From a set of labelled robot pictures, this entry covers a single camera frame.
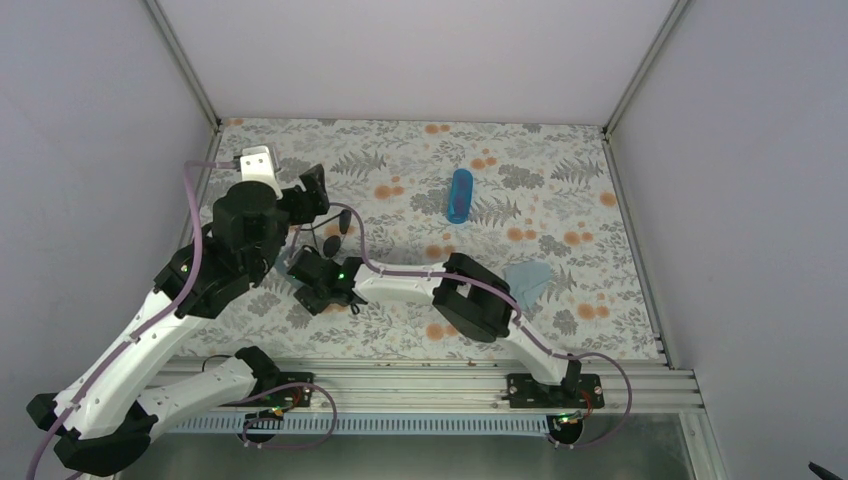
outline gray leaf print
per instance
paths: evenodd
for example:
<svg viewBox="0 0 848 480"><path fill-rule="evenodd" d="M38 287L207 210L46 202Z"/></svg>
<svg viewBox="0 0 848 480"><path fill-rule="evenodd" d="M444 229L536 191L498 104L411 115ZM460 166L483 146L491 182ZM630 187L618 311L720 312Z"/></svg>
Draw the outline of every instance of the gray leaf print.
<svg viewBox="0 0 848 480"><path fill-rule="evenodd" d="M465 147L458 143L442 140L439 142L439 147L433 152L431 157L433 160L447 159L454 166L458 166L465 160Z"/></svg>
<svg viewBox="0 0 848 480"><path fill-rule="evenodd" d="M291 323L292 328L294 329L302 329L306 328L309 325L310 320L312 320L312 315L303 308L302 305L297 304L289 310L289 313L286 314L286 321Z"/></svg>
<svg viewBox="0 0 848 480"><path fill-rule="evenodd" d="M630 243L622 233L613 233L598 241L598 251L612 258L612 268L618 270L630 264Z"/></svg>
<svg viewBox="0 0 848 480"><path fill-rule="evenodd" d="M588 184L590 179L600 177L602 173L603 170L598 162L591 160L584 162L579 158L574 160L564 158L554 171L551 172L551 178L577 184Z"/></svg>
<svg viewBox="0 0 848 480"><path fill-rule="evenodd" d="M571 270L566 273L565 269L562 268L562 265L560 265L559 272L554 271L551 273L551 280L548 282L548 288L545 290L547 301L550 302L551 298L555 298L559 301L566 290L571 292L573 291L572 288L576 286L577 282L575 282L574 277L571 276Z"/></svg>
<svg viewBox="0 0 848 480"><path fill-rule="evenodd" d="M589 255L584 253L579 257L569 258L565 263L574 267L599 268L601 265L606 263L606 259L601 255Z"/></svg>
<svg viewBox="0 0 848 480"><path fill-rule="evenodd" d="M624 223L619 221L605 223L601 225L601 231L610 233L624 233Z"/></svg>
<svg viewBox="0 0 848 480"><path fill-rule="evenodd" d="M563 335L577 333L577 320L570 310L560 310L554 314L553 326Z"/></svg>
<svg viewBox="0 0 848 480"><path fill-rule="evenodd" d="M292 183L296 181L303 172L312 167L309 162L295 157L281 158L279 162L280 171L277 172L277 180L280 180L283 183Z"/></svg>
<svg viewBox="0 0 848 480"><path fill-rule="evenodd" d="M484 198L474 201L474 208L469 212L468 220L473 223L482 223L485 226L504 226L507 221L521 215L518 202L510 201L509 198L501 200L492 197L491 200Z"/></svg>
<svg viewBox="0 0 848 480"><path fill-rule="evenodd" d="M539 238L539 249L545 255L553 254L557 257L564 257L571 254L571 247L551 235L542 235Z"/></svg>
<svg viewBox="0 0 848 480"><path fill-rule="evenodd" d="M368 175L385 166L385 156L378 155L376 151L372 155L363 150L361 154L356 152L345 154L335 165L330 167L330 171L360 178L362 175Z"/></svg>
<svg viewBox="0 0 848 480"><path fill-rule="evenodd" d="M632 300L636 303L645 303L645 297L642 295L642 292L637 290L625 290L616 293L616 296L625 302Z"/></svg>
<svg viewBox="0 0 848 480"><path fill-rule="evenodd" d="M409 206L416 212L421 212L425 215L436 215L446 213L448 208L448 197L450 196L450 188L432 188L427 191L427 194L416 193L409 200Z"/></svg>
<svg viewBox="0 0 848 480"><path fill-rule="evenodd" d="M587 338L583 340L583 343L580 344L582 348L586 350L612 350L616 348L616 345L620 345L624 343L624 337L621 335L605 335L600 334L597 338Z"/></svg>
<svg viewBox="0 0 848 480"><path fill-rule="evenodd" d="M506 175L503 186L515 190L518 187L539 188L545 184L545 180L538 173L530 173L530 169L516 167L515 165L501 165L498 173Z"/></svg>
<svg viewBox="0 0 848 480"><path fill-rule="evenodd" d="M258 297L250 299L250 305L247 306L247 311L260 317L264 317L272 307L280 304L280 297L271 292L263 292Z"/></svg>

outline floral tablecloth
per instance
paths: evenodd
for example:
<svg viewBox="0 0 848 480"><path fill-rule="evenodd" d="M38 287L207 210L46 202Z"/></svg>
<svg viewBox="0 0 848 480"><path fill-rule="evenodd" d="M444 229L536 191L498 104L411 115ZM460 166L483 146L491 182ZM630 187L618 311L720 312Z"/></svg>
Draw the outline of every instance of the floral tablecloth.
<svg viewBox="0 0 848 480"><path fill-rule="evenodd" d="M226 122L217 160L259 144L275 149L284 186L324 164L330 200L365 219L371 258L435 263L460 251L499 275L510 264L547 262L553 276L526 315L551 342L628 360L658 357L597 127L238 118ZM445 218L457 168L474 175L472 216L462 225ZM212 173L204 222L237 179ZM337 258L358 256L358 232L354 223ZM320 243L338 226L316 233ZM311 236L301 235L303 242ZM430 306L370 304L356 316L331 307L312 317L293 293L272 271L179 353L258 345L290 358L509 358L458 335Z"/></svg>

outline black mount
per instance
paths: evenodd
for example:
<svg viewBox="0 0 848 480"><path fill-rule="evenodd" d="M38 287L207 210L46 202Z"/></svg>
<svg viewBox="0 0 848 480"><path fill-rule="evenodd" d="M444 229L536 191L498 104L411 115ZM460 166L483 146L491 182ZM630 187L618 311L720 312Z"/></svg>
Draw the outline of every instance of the black mount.
<svg viewBox="0 0 848 480"><path fill-rule="evenodd" d="M509 294L509 284L468 255L452 253L444 263L448 273L479 280ZM462 283L448 278L433 290L433 306L459 333L476 342L492 343L509 335L512 307L502 298L482 288L471 286L468 296L457 291Z"/></svg>
<svg viewBox="0 0 848 480"><path fill-rule="evenodd" d="M311 223L330 209L324 167L300 176L306 187L287 188L277 200L274 190L256 181L239 182L212 205L212 223L203 227L200 274L176 315L215 318L234 299L255 287L285 245L289 226ZM193 246L174 254L154 279L172 300L188 279Z"/></svg>
<svg viewBox="0 0 848 480"><path fill-rule="evenodd" d="M323 312L330 304L346 307L367 303L353 293L354 277L362 258L348 257L340 265L324 258L310 246L302 247L292 259L286 273L304 285L294 292L294 298L312 315Z"/></svg>
<svg viewBox="0 0 848 480"><path fill-rule="evenodd" d="M596 410L604 407L601 378L592 373L580 373L580 362L570 360L565 378L559 385L544 385L529 373L506 376L509 408L588 408L586 397Z"/></svg>

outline purple cable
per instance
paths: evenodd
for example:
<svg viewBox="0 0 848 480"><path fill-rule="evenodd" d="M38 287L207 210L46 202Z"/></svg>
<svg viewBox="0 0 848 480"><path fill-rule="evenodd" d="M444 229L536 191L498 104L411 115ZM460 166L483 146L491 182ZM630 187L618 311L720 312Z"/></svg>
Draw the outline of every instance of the purple cable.
<svg viewBox="0 0 848 480"><path fill-rule="evenodd" d="M232 163L213 163L213 162L186 162L183 167L183 185L186 189L186 195L188 196L188 206L189 213L191 214L191 225L192 225L192 236L194 241L194 256L192 258L199 259L203 255L203 233L200 228L200 207L197 204L197 198L194 196L194 186L192 185L191 177L189 177L189 168L190 167L201 167L201 168L222 168L222 169L234 169L235 165ZM160 320L165 318L168 314L176 310L176 308L182 303L183 300L188 296L191 292L191 289L194 287L194 282L197 280L197 275L200 273L200 262L193 261L191 264L191 271L189 272L188 278L186 279L185 285L183 285L182 290L177 295L174 300L168 304L167 307L162 309L161 312L156 315L150 317L149 320L142 323L137 329L133 330L130 333L130 338L135 341L138 341L139 336L146 332L150 327L158 323ZM112 350L109 355L100 362L97 367L91 372L91 375L86 379L86 381L80 386L77 393L71 398L71 404L78 405L80 400L85 398L86 393L91 388L92 385L97 381L98 378L106 371L107 368L115 361L118 356L126 350L132 342L122 342L119 343L114 350ZM71 415L73 407L66 408L56 421L53 422L53 425L47 430L47 434L44 436L44 439L41 441L41 444L35 450L35 453L32 455L32 459L29 462L29 467L27 468L27 480L35 480L35 472L38 469L38 462L41 461L41 457L44 455L44 452L47 450L47 446L50 444L50 440L53 438L53 435L59 430L59 427L65 423L65 420Z"/></svg>
<svg viewBox="0 0 848 480"><path fill-rule="evenodd" d="M373 271L375 273L379 273L381 275L390 275L390 276L396 276L396 277L426 277L427 276L427 273L420 273L420 272L403 272L403 271L393 271L393 270L380 270L377 266L372 264L371 259L368 258L368 251L367 251L367 248L365 246L365 223L362 221L362 217L359 216L359 212L357 212L353 207L351 207L349 205L345 205L344 203L331 202L330 205L350 210L350 212L353 213L353 216L356 217L356 221L359 222L359 247L360 247L360 254L362 255L362 263L365 264L365 266L367 266L369 269L371 269L371 271ZM613 367L615 367L619 371L619 373L621 373L621 376L624 379L624 384L627 386L627 406L624 409L624 415L621 417L621 421L618 422L618 425L616 425L612 430L610 430L609 432L607 432L605 435L601 436L600 438L593 440L589 443L577 446L577 447L572 445L571 449L586 448L586 447L590 447L590 446L594 446L594 445L598 445L600 443L603 443L603 442L609 440L613 435L615 435L621 429L621 427L624 426L624 424L627 422L627 418L630 416L630 410L633 407L633 386L630 384L630 378L627 376L627 373L624 371L624 368L622 368L622 366L618 362L613 360L612 357L605 355L603 353L598 353L598 352L581 353L580 355L571 355L571 354L568 354L568 353L555 352L551 348L548 348L547 346L545 346L545 344L539 338L537 338L535 335L533 335L533 333L527 327L524 327L524 326L521 325L521 322L519 321L519 319L521 318L521 308L519 308L518 303L516 303L515 299L513 299L508 293L503 292L501 290L498 290L497 288L495 288L491 285L488 285L486 283L483 283L479 280L469 278L469 277L465 277L463 275L457 275L455 273L432 272L430 274L430 276L431 277L440 277L440 278L449 278L451 280L456 280L456 281L459 281L459 282L468 283L470 285L474 285L475 287L482 288L483 290L486 290L487 292L501 298L510 307L512 307L512 309L515 310L515 312L517 313L515 318L512 319L513 323L515 323L515 325L518 328L520 328L522 332L524 332L524 334L530 339L531 342L533 342L534 345L536 345L540 350L545 352L546 355L554 357L554 358L559 358L559 359L562 359L562 360L580 360L580 359L586 358L586 357L599 357L599 358L602 358L602 359L606 360L607 362L609 362ZM559 445L559 443L556 442L555 440L553 440L553 438L550 435L548 435L548 439L552 440L555 445Z"/></svg>
<svg viewBox="0 0 848 480"><path fill-rule="evenodd" d="M261 443L252 442L252 441L247 439L247 430L250 427L252 427L253 425L256 425L257 423L274 421L274 420L268 419L268 418L254 418L253 420L245 422L244 428L242 429L241 439L242 439L242 441L244 441L245 445L252 445L252 446L255 446L257 448L268 449L268 450L306 450L308 448L317 447L318 445L321 445L322 443L326 442L327 439L330 438L330 436L336 430L336 423L338 422L338 419L339 419L339 411L336 408L336 402L333 401L333 397L332 397L332 395L330 395L330 392L328 392L327 390L324 390L322 387L319 387L318 385L315 385L314 383L309 383L309 382L286 383L285 385L276 386L276 387L274 387L270 390L266 390L262 393L257 393L256 395L253 395L251 397L247 397L247 398L239 400L237 402L228 403L227 405L241 405L241 404L244 404L244 403L252 402L254 400L259 400L259 399L261 399L261 398L263 398L267 395L279 392L280 390L287 390L289 388L296 388L296 387L301 387L301 388L306 387L306 388L311 388L313 390L318 390L319 392L323 393L325 397L327 397L327 401L330 402L330 407L333 409L333 420L330 423L330 429L327 430L327 433L325 433L318 440L315 440L314 442L311 442L311 443L304 443L304 444L300 444L300 445L262 446Z"/></svg>
<svg viewBox="0 0 848 480"><path fill-rule="evenodd" d="M294 256L294 251L297 249L297 237L300 235L300 225L294 229L294 235L292 236L292 246L289 248L289 260Z"/></svg>

